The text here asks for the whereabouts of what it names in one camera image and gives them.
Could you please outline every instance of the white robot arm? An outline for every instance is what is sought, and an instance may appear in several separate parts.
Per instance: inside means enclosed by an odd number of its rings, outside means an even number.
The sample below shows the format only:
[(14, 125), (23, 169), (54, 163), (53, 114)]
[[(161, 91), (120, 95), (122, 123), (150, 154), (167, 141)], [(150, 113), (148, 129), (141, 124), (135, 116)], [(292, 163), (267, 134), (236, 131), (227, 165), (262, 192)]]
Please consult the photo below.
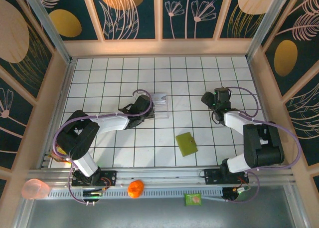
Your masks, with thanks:
[[(86, 117), (83, 111), (75, 111), (68, 119)], [(116, 114), (91, 119), (83, 119), (66, 125), (58, 134), (56, 144), (67, 154), (80, 171), (78, 177), (83, 183), (95, 185), (100, 179), (101, 169), (89, 154), (89, 148), (96, 135), (131, 129), (145, 119), (154, 118), (153, 103), (146, 95), (140, 95), (134, 104), (119, 109)]]
[(221, 165), (225, 175), (282, 163), (284, 151), (277, 128), (243, 118), (239, 110), (231, 108), (230, 98), (228, 88), (216, 88), (214, 94), (206, 92), (201, 99), (217, 121), (244, 136), (244, 153)]

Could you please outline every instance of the white tiled floor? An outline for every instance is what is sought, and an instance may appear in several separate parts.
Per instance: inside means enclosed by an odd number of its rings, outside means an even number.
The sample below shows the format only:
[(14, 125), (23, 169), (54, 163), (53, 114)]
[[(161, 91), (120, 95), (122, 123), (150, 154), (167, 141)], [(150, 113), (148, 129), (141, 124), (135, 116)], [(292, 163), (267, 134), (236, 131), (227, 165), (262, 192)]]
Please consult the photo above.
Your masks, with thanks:
[[(243, 152), (243, 137), (213, 123), (200, 101), (221, 86), (242, 86), (256, 94), (244, 56), (78, 59), (61, 124), (78, 109), (89, 115), (117, 111), (134, 102), (137, 88), (164, 92), (168, 119), (97, 136), (89, 150), (94, 161), (103, 168), (217, 165)], [(236, 89), (231, 103), (250, 114), (256, 109), (254, 99)], [(257, 118), (263, 119), (261, 111)], [(183, 157), (174, 137), (186, 132), (194, 136), (198, 152)], [(52, 161), (50, 167), (68, 165)]]

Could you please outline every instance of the orange fruit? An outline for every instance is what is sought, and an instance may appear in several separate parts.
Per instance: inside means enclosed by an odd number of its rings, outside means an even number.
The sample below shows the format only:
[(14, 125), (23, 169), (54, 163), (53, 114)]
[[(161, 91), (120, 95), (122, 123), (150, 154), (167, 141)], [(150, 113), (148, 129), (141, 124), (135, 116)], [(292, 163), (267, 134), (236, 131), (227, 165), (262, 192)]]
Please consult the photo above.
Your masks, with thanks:
[(144, 190), (144, 183), (140, 180), (133, 181), (128, 187), (128, 194), (131, 198), (139, 197)]

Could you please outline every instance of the small green package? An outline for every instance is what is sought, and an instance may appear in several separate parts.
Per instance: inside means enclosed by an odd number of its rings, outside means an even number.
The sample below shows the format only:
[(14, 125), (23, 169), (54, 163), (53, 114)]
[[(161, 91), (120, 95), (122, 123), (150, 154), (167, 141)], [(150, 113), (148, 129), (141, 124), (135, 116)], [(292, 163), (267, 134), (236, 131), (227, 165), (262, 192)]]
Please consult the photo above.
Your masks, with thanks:
[(201, 206), (201, 193), (185, 194), (185, 202), (187, 206)]

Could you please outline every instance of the dark teal wallpaper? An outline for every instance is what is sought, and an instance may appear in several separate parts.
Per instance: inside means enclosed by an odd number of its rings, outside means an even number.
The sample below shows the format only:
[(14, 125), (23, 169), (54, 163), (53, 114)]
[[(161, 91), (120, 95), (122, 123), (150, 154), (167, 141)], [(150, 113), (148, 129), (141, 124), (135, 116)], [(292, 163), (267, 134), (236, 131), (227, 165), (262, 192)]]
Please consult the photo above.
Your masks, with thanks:
[(5, 184), (6, 184), (6, 180), (0, 179), (0, 199), (4, 191)]
[(213, 38), (223, 0), (163, 0), (163, 38)]
[(154, 39), (154, 0), (93, 0), (106, 40)]
[(319, 74), (286, 103), (309, 166), (319, 163)]
[(97, 40), (84, 0), (41, 0), (62, 40)]
[(277, 15), (277, 18), (275, 19), (275, 21), (273, 22), (271, 28), (269, 29), (268, 33), (266, 34), (264, 40), (262, 41), (261, 45), (264, 46), (265, 43), (267, 42), (270, 34), (273, 32), (273, 29), (275, 27), (275, 25), (277, 24), (278, 20), (280, 19), (281, 15), (283, 14), (283, 12), (285, 11), (287, 5), (289, 4), (290, 0), (286, 0), (286, 2), (284, 3), (284, 5), (282, 6), (282, 8), (280, 9), (279, 14)]
[(55, 47), (54, 44), (53, 44), (53, 42), (52, 42), (52, 40), (51, 40), (51, 38), (49, 37), (48, 33), (47, 33), (47, 32), (45, 31), (45, 29), (43, 28), (43, 26), (42, 26), (40, 20), (39, 20), (38, 17), (35, 15), (33, 9), (30, 7), (30, 5), (29, 5), (29, 3), (27, 2), (27, 0), (24, 0), (24, 2), (25, 2), (25, 4), (28, 6), (28, 8), (29, 8), (29, 10), (31, 11), (31, 13), (32, 13), (33, 17), (35, 18), (35, 20), (36, 20), (36, 21), (38, 22), (38, 24), (41, 26), (43, 32), (45, 33), (45, 35), (46, 35), (46, 37), (48, 38), (48, 40), (49, 40), (49, 42), (51, 43), (51, 45), (52, 45), (53, 47)]
[(253, 38), (272, 0), (232, 0), (220, 38)]
[(319, 0), (297, 0), (266, 51), (284, 95), (319, 59)]
[(0, 79), (0, 166), (12, 168), (33, 106)]
[(37, 97), (52, 54), (16, 0), (0, 0), (0, 66)]
[(315, 185), (316, 185), (317, 190), (319, 192), (319, 176), (314, 177), (314, 182), (315, 182)]

